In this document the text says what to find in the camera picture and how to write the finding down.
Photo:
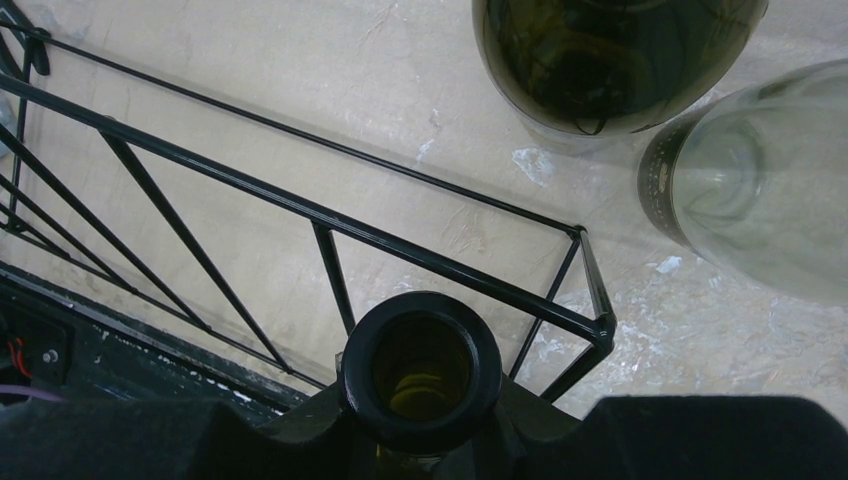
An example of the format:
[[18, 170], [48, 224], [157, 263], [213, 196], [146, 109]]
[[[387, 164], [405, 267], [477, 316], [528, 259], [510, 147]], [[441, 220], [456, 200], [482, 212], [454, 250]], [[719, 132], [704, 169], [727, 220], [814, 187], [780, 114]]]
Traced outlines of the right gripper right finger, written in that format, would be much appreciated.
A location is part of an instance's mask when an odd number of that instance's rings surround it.
[[847, 430], [793, 396], [613, 396], [579, 420], [510, 379], [520, 479], [844, 479]]

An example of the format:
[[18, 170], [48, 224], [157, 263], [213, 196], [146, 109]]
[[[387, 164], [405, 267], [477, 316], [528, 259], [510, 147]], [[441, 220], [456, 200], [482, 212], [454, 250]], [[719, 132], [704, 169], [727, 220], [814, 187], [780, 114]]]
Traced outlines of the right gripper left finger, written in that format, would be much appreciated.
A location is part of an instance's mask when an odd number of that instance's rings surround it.
[[348, 425], [215, 400], [31, 400], [1, 413], [4, 479], [355, 479]]

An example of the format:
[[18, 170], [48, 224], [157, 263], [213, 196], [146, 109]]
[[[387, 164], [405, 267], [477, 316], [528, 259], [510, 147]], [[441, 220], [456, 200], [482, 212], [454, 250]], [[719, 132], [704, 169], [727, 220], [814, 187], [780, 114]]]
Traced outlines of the black wire wine rack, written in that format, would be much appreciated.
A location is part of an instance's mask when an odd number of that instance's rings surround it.
[[[64, 48], [36, 88], [535, 296], [568, 237], [419, 182], [526, 204], [541, 158], [495, 92], [468, 1], [35, 1]], [[284, 125], [409, 168], [296, 138]], [[343, 321], [312, 225], [168, 159], [136, 156], [243, 304], [237, 311], [93, 128], [31, 105], [25, 147], [93, 215], [24, 168], [30, 234], [4, 262], [287, 386], [333, 378]]]

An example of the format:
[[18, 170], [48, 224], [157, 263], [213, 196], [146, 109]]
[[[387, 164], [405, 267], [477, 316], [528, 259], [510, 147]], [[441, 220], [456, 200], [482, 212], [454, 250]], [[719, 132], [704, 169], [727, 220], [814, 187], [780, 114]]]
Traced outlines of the clear bottle black label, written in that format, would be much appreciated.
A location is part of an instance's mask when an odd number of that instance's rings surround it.
[[744, 88], [663, 127], [639, 163], [651, 224], [787, 295], [847, 302], [847, 63]]

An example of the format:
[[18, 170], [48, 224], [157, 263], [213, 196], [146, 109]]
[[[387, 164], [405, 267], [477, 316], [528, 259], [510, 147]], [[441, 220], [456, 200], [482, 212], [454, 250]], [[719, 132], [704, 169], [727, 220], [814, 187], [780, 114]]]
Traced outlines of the dark green wine bottle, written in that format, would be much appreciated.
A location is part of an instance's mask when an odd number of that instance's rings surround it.
[[357, 440], [351, 475], [473, 479], [477, 437], [495, 421], [502, 362], [484, 320], [433, 291], [392, 297], [350, 334], [337, 374]]

